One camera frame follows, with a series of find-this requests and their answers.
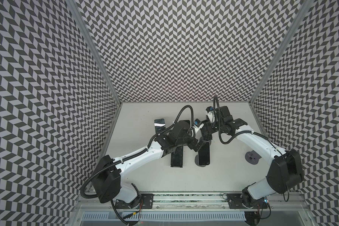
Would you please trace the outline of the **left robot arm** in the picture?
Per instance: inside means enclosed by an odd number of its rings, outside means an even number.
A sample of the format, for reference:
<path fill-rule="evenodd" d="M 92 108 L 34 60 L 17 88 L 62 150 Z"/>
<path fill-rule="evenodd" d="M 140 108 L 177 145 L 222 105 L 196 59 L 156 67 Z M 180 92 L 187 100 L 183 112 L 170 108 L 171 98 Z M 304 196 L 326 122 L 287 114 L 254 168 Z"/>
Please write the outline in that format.
<path fill-rule="evenodd" d="M 156 134 L 147 147 L 116 158 L 104 156 L 91 180 L 96 197 L 101 203 L 120 200 L 132 208 L 136 207 L 142 194 L 133 183 L 125 183 L 122 179 L 143 165 L 175 152 L 178 147 L 187 146 L 198 151 L 204 141 L 196 139 L 196 134 L 203 127 L 204 124 L 199 119 L 192 126 L 189 121 L 180 120 Z"/>

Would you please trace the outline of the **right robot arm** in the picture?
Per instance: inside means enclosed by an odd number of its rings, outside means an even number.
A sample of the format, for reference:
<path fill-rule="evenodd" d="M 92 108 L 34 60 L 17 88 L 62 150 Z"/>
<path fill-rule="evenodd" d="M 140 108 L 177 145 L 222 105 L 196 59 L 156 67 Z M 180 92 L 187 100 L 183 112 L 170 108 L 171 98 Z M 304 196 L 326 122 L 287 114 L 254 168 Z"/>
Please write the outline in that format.
<path fill-rule="evenodd" d="M 240 198 L 245 208 L 254 207 L 268 195 L 285 194 L 304 180 L 298 151 L 279 147 L 266 136 L 254 131 L 244 120 L 234 119 L 227 106 L 210 106 L 206 112 L 206 120 L 194 122 L 194 127 L 201 131 L 203 140 L 211 141 L 213 133 L 219 136 L 229 135 L 229 140 L 220 138 L 220 142 L 226 145 L 238 139 L 252 149 L 246 154 L 249 163 L 262 159 L 269 165 L 268 173 L 263 179 L 242 190 Z"/>

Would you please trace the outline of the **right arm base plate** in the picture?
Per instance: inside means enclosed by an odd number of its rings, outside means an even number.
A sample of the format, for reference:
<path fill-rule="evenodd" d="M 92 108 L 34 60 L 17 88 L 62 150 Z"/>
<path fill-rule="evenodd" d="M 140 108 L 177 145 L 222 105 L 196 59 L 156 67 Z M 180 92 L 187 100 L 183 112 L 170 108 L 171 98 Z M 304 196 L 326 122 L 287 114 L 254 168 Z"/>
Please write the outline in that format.
<path fill-rule="evenodd" d="M 268 209 L 268 205 L 263 198 L 255 200 L 248 194 L 229 193 L 226 194 L 226 200 L 230 209 Z"/>

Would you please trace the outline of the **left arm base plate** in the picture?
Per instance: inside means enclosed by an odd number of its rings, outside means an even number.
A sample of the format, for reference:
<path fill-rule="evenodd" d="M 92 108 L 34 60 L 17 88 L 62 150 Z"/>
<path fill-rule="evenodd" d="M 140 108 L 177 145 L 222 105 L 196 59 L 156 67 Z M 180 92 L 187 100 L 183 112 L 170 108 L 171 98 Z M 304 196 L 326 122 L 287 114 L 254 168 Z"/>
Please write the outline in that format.
<path fill-rule="evenodd" d="M 122 200 L 116 200 L 115 208 L 116 209 L 152 209 L 153 206 L 153 197 L 154 194 L 140 194 L 130 203 L 126 203 Z"/>

